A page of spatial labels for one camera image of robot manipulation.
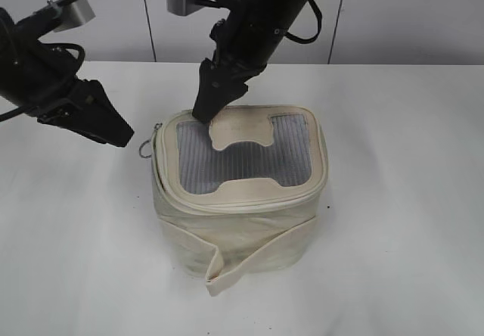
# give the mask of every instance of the white tabletop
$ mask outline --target white tabletop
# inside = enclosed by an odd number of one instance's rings
[[[484,67],[253,79],[241,102],[316,113],[330,179],[307,254],[215,298],[172,262],[138,157],[155,123],[193,104],[197,67],[84,65],[136,131],[125,149],[0,124],[0,335],[484,333]]]

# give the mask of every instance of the black cable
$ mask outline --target black cable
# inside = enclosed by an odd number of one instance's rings
[[[49,88],[49,91],[55,92],[57,89],[62,87],[68,80],[72,79],[73,76],[76,75],[77,71],[81,68],[82,63],[85,60],[85,51],[84,51],[84,48],[82,48],[82,46],[76,45],[74,43],[46,43],[45,45],[48,47],[58,47],[64,50],[74,50],[78,52],[78,56],[76,58],[76,66],[74,67],[74,70],[72,70],[68,75],[66,75],[61,82],[56,84],[54,88]],[[18,107],[17,109],[8,111],[7,113],[0,114],[0,123],[9,119],[18,117],[21,114],[27,113],[32,109],[34,109],[35,107],[36,107],[35,104],[26,104],[21,107]]]
[[[48,47],[59,47],[63,48],[64,50],[74,50],[78,52],[78,56],[76,58],[76,72],[81,68],[82,63],[85,60],[85,51],[82,46],[76,45],[75,43],[45,43],[44,45]]]
[[[34,108],[34,105],[24,105],[22,107],[18,107],[17,109],[13,109],[11,111],[8,111],[7,113],[0,114],[0,123],[4,122],[6,120],[18,117],[21,114],[26,113],[27,111],[30,111]]]

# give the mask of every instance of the white wall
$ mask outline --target white wall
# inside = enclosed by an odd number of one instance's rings
[[[15,20],[46,0],[0,0]],[[152,61],[144,0],[89,0],[97,17],[84,27],[51,33],[45,41],[83,45],[89,60]],[[273,63],[328,62],[340,0],[316,0],[324,14],[321,38],[312,45],[288,40]],[[332,64],[484,64],[484,0],[343,0]],[[166,11],[165,0],[147,0],[158,61],[201,61],[214,44],[213,24],[227,11],[205,9],[189,17]],[[309,8],[293,33],[316,30]]]
[[[484,0],[344,0],[332,64],[484,64]]]
[[[273,63],[327,63],[340,0],[316,0],[324,15],[324,31],[313,45],[297,45],[284,40],[271,59]],[[210,30],[226,10],[203,9],[188,17],[177,17],[166,11],[166,0],[147,0],[158,61],[198,62],[212,57],[214,42]],[[317,29],[315,15],[305,7],[292,28],[292,33],[311,37]]]
[[[47,0],[0,0],[15,21],[46,5]],[[152,61],[143,0],[89,0],[96,18],[85,26],[49,33],[44,42],[74,42],[89,60]]]

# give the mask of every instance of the mesh window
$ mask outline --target mesh window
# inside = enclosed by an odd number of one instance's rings
[[[181,186],[191,194],[209,194],[226,181],[271,178],[283,187],[298,186],[311,177],[309,132],[302,114],[272,117],[274,144],[239,142],[223,151],[212,147],[208,126],[177,125]]]

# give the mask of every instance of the bag lid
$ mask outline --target bag lid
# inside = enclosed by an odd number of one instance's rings
[[[163,190],[189,207],[298,201],[327,178],[321,130],[300,107],[226,107],[209,125],[185,111],[157,132],[154,150]]]

